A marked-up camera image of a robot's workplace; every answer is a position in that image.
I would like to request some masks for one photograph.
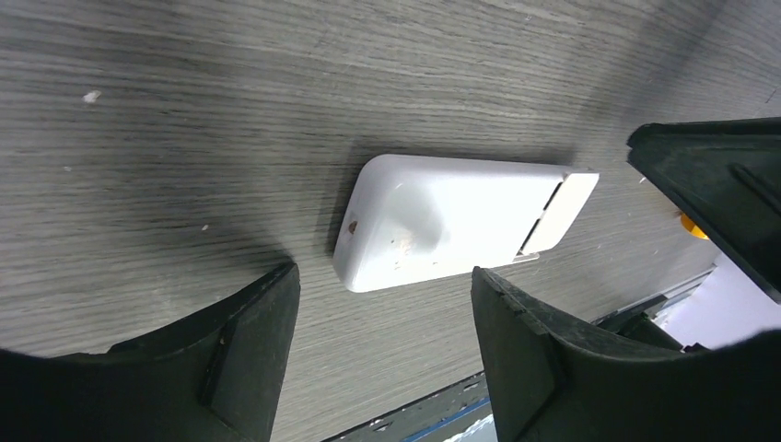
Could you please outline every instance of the gray wood grain surface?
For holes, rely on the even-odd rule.
[[[302,298],[274,441],[401,406],[481,369],[470,282],[340,286],[331,247],[361,166],[393,152],[601,172],[555,250],[499,271],[594,318],[714,257],[625,163],[624,141],[643,122],[778,115],[779,9],[8,0],[0,345],[104,351],[289,256]]]

